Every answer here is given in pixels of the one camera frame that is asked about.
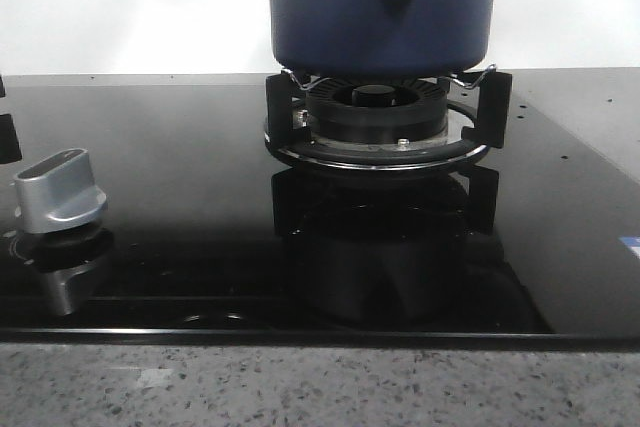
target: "metal clip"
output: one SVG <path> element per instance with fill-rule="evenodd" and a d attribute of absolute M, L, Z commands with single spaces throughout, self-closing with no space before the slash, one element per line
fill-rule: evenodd
<path fill-rule="evenodd" d="M 491 64 L 486 69 L 484 69 L 484 71 L 473 82 L 464 82 L 463 80 L 460 80 L 458 78 L 458 74 L 453 74 L 453 73 L 449 74 L 448 76 L 443 75 L 443 76 L 441 76 L 439 78 L 440 79 L 446 79 L 446 80 L 448 80 L 450 82 L 453 82 L 458 87 L 462 87 L 463 89 L 473 90 L 473 89 L 475 89 L 476 87 L 478 87 L 480 85 L 480 83 L 484 80 L 484 78 L 487 76 L 487 74 L 490 74 L 491 72 L 495 72 L 496 70 L 498 70 L 498 66 L 496 64 Z"/>
<path fill-rule="evenodd" d="M 300 80 L 296 77 L 296 74 L 293 72 L 293 70 L 291 69 L 282 69 L 282 72 L 284 72 L 285 74 L 287 74 L 289 76 L 289 78 L 293 81 L 294 84 L 296 84 L 298 86 L 298 88 L 300 90 L 302 90 L 303 92 L 308 92 L 311 89 L 313 89 L 316 85 L 320 84 L 321 82 L 324 82 L 325 80 L 327 80 L 329 77 L 320 77 L 319 79 L 316 79 L 312 82 L 309 82 L 308 84 L 303 84 L 302 82 L 300 82 Z"/>

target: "pot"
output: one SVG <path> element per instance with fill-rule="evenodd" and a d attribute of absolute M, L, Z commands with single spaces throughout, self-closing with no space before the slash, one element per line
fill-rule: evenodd
<path fill-rule="evenodd" d="M 464 71 L 487 51 L 493 0 L 270 0 L 282 65 L 331 77 Z"/>

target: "silver knob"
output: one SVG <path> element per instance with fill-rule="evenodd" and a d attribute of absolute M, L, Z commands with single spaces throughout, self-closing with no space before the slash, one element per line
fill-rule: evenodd
<path fill-rule="evenodd" d="M 31 234 L 72 229 L 100 217 L 107 196 L 95 184 L 89 152 L 59 152 L 13 177 L 18 193 L 16 216 Z"/>

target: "gas stove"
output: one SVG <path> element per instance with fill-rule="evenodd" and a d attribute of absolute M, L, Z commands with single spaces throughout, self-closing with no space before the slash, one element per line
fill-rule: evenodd
<path fill-rule="evenodd" d="M 0 338 L 637 349 L 640 185 L 509 102 L 503 75 L 480 92 L 331 79 L 310 103 L 285 74 L 266 101 L 251 75 L 10 85 L 24 160 L 0 167 Z M 503 108 L 483 130 L 487 98 Z M 438 115 L 350 125 L 336 99 Z M 14 174 L 78 148 L 108 209 L 21 231 Z"/>

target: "glass stovetop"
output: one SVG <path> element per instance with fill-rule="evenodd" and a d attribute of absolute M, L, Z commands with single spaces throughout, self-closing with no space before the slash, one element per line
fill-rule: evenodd
<path fill-rule="evenodd" d="M 478 167 L 380 188 L 273 159 L 242 79 L 7 89 L 24 160 L 0 166 L 1 339 L 640 345 L 640 186 L 534 106 Z M 12 175 L 73 147 L 102 223 L 17 231 Z"/>

